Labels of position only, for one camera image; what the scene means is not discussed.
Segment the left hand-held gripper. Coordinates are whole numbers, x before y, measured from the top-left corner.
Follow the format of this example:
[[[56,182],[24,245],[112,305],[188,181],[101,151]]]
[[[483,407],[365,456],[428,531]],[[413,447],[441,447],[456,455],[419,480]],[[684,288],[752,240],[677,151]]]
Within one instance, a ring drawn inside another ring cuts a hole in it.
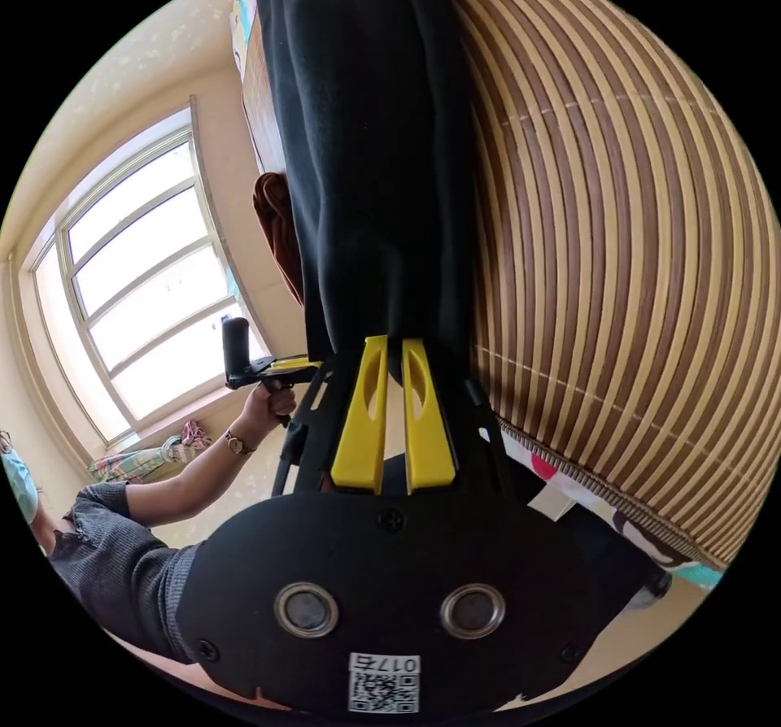
[[[267,357],[253,360],[241,367],[237,362],[231,360],[226,364],[225,384],[229,390],[239,391],[247,388],[249,393],[258,384],[263,384],[270,389],[273,382],[295,389],[300,385],[312,383],[318,373],[329,367],[331,363],[331,359],[313,360],[302,355],[284,359]],[[242,410],[229,426],[231,429],[236,429],[235,425],[239,423],[238,418],[242,414]],[[292,417],[283,420],[275,428],[288,428],[294,417],[295,412]]]

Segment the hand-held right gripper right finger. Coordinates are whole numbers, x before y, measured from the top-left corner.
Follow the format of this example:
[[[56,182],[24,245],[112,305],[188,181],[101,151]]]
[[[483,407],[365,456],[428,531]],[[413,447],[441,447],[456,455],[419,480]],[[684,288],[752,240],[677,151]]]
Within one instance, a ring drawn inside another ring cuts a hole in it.
[[[456,467],[423,341],[403,340],[402,378],[407,490],[448,487]]]

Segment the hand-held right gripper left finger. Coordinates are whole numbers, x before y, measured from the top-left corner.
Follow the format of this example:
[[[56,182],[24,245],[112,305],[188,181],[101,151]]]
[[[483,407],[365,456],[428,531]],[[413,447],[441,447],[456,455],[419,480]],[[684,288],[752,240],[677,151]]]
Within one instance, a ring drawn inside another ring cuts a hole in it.
[[[381,491],[388,379],[388,337],[367,337],[330,470],[339,489]]]

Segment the person's left hand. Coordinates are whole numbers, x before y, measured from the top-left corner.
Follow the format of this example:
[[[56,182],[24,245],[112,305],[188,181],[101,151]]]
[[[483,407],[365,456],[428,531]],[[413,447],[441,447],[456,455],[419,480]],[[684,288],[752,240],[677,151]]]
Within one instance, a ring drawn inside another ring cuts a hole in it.
[[[292,387],[272,383],[271,388],[258,384],[247,396],[236,429],[242,438],[261,441],[283,420],[292,417],[297,406]]]

